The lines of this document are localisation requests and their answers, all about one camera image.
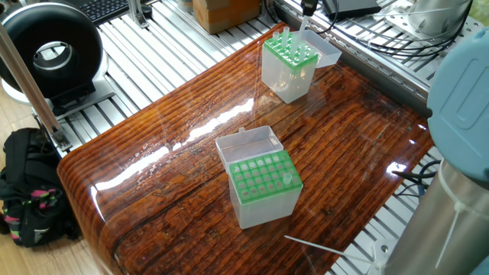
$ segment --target electronic device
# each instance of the electronic device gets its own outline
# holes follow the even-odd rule
[[[67,0],[99,25],[129,10],[128,0]]]
[[[323,3],[329,19],[336,18],[337,21],[372,15],[382,9],[375,0],[324,0]],[[338,15],[336,15],[336,3],[338,3]]]

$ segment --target cardboard box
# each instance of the cardboard box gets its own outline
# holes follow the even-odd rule
[[[232,28],[260,14],[260,0],[193,0],[193,14],[210,34]]]

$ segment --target clear plastic box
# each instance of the clear plastic box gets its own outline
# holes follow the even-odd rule
[[[215,145],[227,174],[230,163],[283,150],[283,145],[270,126],[248,131],[240,128],[236,134],[216,138]]]
[[[285,103],[309,91],[316,68],[338,62],[342,52],[311,30],[283,33],[264,42],[261,81]]]
[[[291,215],[303,183],[269,126],[215,140],[242,229]]]

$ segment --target metal pole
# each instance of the metal pole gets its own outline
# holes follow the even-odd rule
[[[149,25],[144,17],[143,10],[141,8],[141,0],[128,0],[129,4],[129,17],[134,21],[139,27],[147,28]]]
[[[489,255],[488,232],[489,191],[444,160],[384,275],[469,274]]]
[[[2,24],[0,24],[0,57],[10,70],[22,92],[28,98],[48,134],[53,137],[54,141],[62,150],[67,150],[71,147],[60,124],[47,105],[43,94],[40,92],[29,69],[25,66],[21,55],[18,53],[17,48],[15,48],[14,43]]]

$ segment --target backpack strap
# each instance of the backpack strap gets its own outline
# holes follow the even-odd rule
[[[7,168],[7,182],[24,194],[31,193],[32,188],[25,180],[25,157],[28,144],[31,140],[32,129],[25,128],[12,132],[5,141],[5,167]]]
[[[57,175],[56,168],[53,168],[41,161],[28,161],[25,167],[25,176],[29,179],[32,177],[56,184],[59,188],[61,186],[60,178]],[[36,183],[37,180],[28,180],[30,183]]]

